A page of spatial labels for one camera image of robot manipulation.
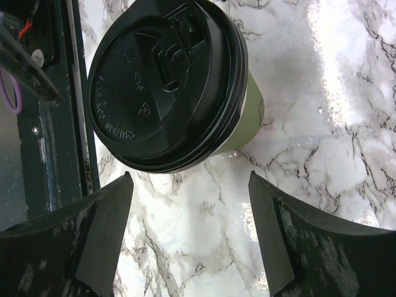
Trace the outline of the green paper cup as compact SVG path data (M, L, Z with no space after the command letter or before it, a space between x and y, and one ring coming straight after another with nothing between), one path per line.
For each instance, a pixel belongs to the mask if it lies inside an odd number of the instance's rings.
M248 71L246 93L243 100L241 117L231 135L211 157L235 151L248 144L259 132L264 119L264 101L261 91Z

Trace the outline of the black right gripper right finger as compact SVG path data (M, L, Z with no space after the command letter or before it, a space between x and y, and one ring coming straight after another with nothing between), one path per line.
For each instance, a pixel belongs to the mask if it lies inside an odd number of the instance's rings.
M271 296L394 296L395 231L331 215L249 178Z

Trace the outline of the black plastic cup lid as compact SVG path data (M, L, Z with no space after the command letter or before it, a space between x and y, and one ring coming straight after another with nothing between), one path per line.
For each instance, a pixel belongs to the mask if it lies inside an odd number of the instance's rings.
M238 124L246 42L211 1L135 1L105 33L88 76L94 131L123 164L175 173Z

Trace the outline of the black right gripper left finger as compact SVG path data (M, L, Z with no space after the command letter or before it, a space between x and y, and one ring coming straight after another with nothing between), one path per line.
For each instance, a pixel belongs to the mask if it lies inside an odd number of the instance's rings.
M1 232L1 296L113 296L132 202L129 173Z

